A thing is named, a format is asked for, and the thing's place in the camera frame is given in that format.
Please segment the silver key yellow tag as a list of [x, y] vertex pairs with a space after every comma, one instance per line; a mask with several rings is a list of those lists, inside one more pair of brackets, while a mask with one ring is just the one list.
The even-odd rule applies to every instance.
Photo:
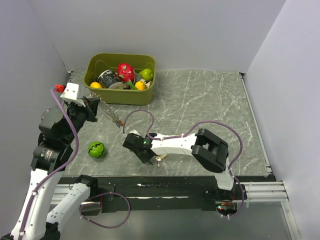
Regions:
[[165, 154], [158, 155], [158, 156], [155, 158], [155, 162], [156, 162], [158, 168], [160, 167], [161, 162], [162, 162], [167, 156], [168, 156], [168, 154], [165, 153]]

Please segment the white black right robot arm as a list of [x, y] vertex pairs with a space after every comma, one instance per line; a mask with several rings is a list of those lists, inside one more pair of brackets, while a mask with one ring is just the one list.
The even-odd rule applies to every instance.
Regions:
[[187, 136], [151, 133], [142, 137], [131, 131], [122, 146], [144, 164], [155, 156], [165, 154], [192, 156], [203, 168], [214, 173], [218, 193], [223, 199], [230, 199], [236, 193], [235, 181], [228, 170], [229, 145], [205, 128]]

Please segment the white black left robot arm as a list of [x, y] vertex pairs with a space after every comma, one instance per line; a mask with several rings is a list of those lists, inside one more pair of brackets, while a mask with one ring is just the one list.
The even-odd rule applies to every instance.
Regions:
[[98, 197], [98, 180], [80, 175], [69, 193], [50, 209], [66, 163], [78, 152], [72, 148], [72, 142], [79, 141], [78, 132], [86, 121], [97, 121], [100, 99], [82, 97], [81, 102], [83, 104], [78, 105], [67, 100], [66, 110], [59, 106], [42, 113], [26, 198], [16, 225], [10, 233], [2, 236], [3, 240], [58, 240], [80, 204]]

